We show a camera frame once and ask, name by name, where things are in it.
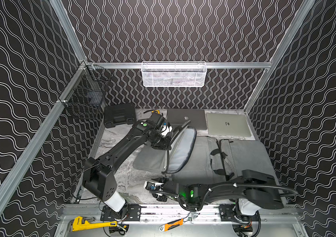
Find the silver laptop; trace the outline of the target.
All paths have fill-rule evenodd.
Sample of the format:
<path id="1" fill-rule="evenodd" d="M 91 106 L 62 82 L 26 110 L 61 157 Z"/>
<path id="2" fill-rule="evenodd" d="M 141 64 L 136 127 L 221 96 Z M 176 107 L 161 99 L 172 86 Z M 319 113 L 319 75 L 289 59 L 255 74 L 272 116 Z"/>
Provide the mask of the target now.
<path id="1" fill-rule="evenodd" d="M 211 135 L 250 137 L 251 132 L 244 115 L 206 114 L 207 129 Z"/>

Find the grey zippered laptop bag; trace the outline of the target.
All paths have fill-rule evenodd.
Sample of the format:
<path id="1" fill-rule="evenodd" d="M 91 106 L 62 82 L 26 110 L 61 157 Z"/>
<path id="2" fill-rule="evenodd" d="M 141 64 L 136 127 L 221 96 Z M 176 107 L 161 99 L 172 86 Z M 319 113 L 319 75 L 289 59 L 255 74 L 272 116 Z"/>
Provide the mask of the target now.
<path id="1" fill-rule="evenodd" d="M 243 170 L 253 170 L 271 175 L 278 184 L 270 157 L 265 146 L 257 140 L 229 140 L 220 141 L 226 173 L 233 175 L 231 179 L 242 176 Z"/>

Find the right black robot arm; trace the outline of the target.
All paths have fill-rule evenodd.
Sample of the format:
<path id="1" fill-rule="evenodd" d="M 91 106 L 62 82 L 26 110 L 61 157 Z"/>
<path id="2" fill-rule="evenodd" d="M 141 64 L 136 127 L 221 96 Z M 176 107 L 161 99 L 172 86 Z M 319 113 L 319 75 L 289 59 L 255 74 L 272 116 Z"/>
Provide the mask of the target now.
<path id="1" fill-rule="evenodd" d="M 157 200 L 171 199 L 179 203 L 182 209 L 190 212 L 199 212 L 202 208 L 215 201 L 233 199 L 238 202 L 241 215 L 254 215 L 241 207 L 246 200 L 259 209 L 282 209 L 283 197 L 294 197 L 298 192 L 292 188 L 279 186 L 272 175 L 243 170 L 242 176 L 221 183 L 183 185 L 166 178 L 146 181 L 144 188 Z"/>

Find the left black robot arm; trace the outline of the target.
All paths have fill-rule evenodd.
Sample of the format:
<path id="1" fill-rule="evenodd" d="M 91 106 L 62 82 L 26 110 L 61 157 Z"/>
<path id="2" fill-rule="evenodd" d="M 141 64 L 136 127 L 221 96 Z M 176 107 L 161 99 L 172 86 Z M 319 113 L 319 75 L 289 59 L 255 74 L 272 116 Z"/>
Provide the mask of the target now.
<path id="1" fill-rule="evenodd" d="M 88 158 L 83 170 L 82 185 L 114 212 L 122 212 L 125 199 L 117 192 L 115 173 L 123 162 L 140 146 L 169 150 L 172 138 L 164 135 L 166 119 L 158 114 L 136 121 L 125 137 L 97 159 Z"/>

